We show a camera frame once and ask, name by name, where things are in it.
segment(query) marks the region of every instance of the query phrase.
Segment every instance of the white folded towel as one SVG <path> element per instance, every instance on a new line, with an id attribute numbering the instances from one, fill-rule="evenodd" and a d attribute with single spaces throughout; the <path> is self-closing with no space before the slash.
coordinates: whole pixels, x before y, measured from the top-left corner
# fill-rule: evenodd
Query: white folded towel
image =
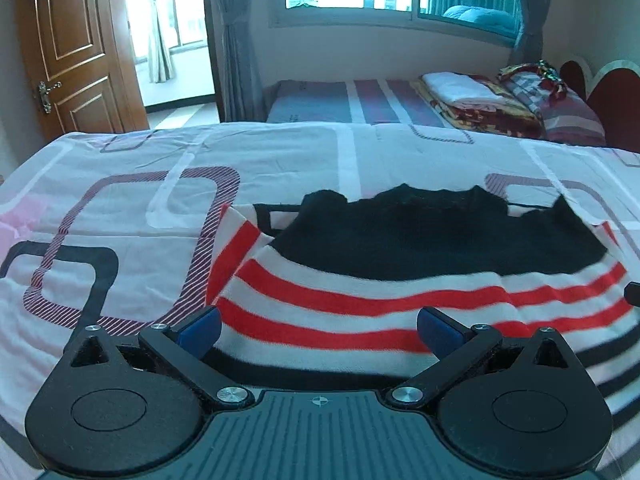
<path id="1" fill-rule="evenodd" d="M 510 101 L 494 94 L 482 83 L 468 75 L 453 72 L 425 74 L 422 80 L 436 99 L 456 108 L 474 108 L 495 111 L 508 108 Z"/>

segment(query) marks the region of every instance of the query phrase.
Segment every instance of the curtain tieback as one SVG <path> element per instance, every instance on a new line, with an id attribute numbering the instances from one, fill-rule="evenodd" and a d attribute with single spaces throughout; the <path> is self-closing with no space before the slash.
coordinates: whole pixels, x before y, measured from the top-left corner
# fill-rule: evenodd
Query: curtain tieback
<path id="1" fill-rule="evenodd" d="M 230 10 L 222 13 L 223 25 L 234 25 L 236 23 L 248 22 L 249 15 L 244 10 Z"/>

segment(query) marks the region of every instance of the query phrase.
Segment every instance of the ribbed gray plate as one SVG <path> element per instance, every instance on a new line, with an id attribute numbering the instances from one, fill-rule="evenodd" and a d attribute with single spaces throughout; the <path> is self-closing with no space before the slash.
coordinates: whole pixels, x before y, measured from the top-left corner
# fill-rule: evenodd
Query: ribbed gray plate
<path id="1" fill-rule="evenodd" d="M 47 480 L 62 478 L 47 475 Z M 450 454 L 418 413 L 373 392 L 266 392 L 217 415 L 203 437 L 145 480 L 491 480 Z M 575 480 L 596 480 L 591 473 Z"/>

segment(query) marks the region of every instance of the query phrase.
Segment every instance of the mattress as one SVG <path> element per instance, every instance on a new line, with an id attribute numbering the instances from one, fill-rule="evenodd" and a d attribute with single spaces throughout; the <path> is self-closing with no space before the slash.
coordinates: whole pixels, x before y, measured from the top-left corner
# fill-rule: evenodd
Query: mattress
<path id="1" fill-rule="evenodd" d="M 281 81 L 268 123 L 402 123 L 452 126 L 425 102 L 409 81 Z"/>
<path id="2" fill-rule="evenodd" d="M 61 137 L 0 186 L 0 478 L 39 474 L 24 415 L 76 324 L 127 335 L 204 306 L 224 203 L 295 204 L 318 189 L 357 200 L 400 184 L 478 185 L 542 206 L 563 194 L 585 222 L 607 222 L 631 281 L 640 280 L 639 172 L 640 156 L 622 150 L 415 124 L 228 123 Z M 613 414 L 600 474 L 640 478 L 639 309 L 584 316 L 575 313 L 595 321 L 565 318 L 564 336 Z M 482 311 L 467 312 L 470 320 L 483 322 Z"/>

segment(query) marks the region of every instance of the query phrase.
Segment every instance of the door handle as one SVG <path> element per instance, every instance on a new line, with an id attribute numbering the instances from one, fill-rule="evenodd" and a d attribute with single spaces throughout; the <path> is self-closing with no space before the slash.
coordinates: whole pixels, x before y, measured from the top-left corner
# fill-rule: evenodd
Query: door handle
<path id="1" fill-rule="evenodd" d="M 58 81 L 50 88 L 47 88 L 47 84 L 44 81 L 40 81 L 38 84 L 38 94 L 40 94 L 40 103 L 42 104 L 42 109 L 44 113 L 51 113 L 51 99 L 49 99 L 49 93 L 56 88 L 60 88 L 62 83 Z"/>

